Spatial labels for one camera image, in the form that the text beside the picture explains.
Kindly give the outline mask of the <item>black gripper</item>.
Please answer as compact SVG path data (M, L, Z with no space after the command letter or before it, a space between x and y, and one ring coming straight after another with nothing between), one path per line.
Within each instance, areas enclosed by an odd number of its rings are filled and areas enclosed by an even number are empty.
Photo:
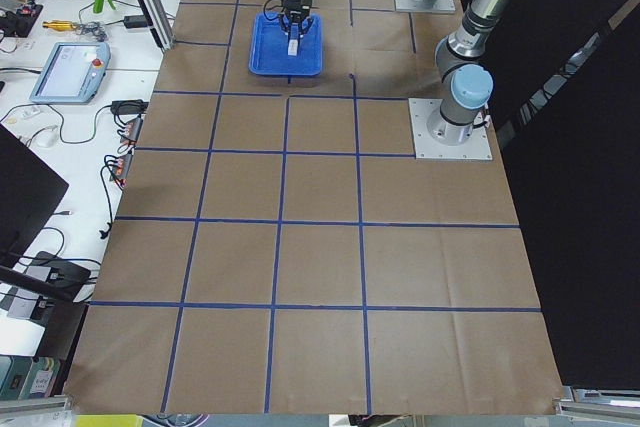
M315 17L309 16L312 3L313 0L282 1L284 16L279 17L279 25L287 37L291 36L291 22L301 22L302 38L305 38L311 32L311 29L315 26Z

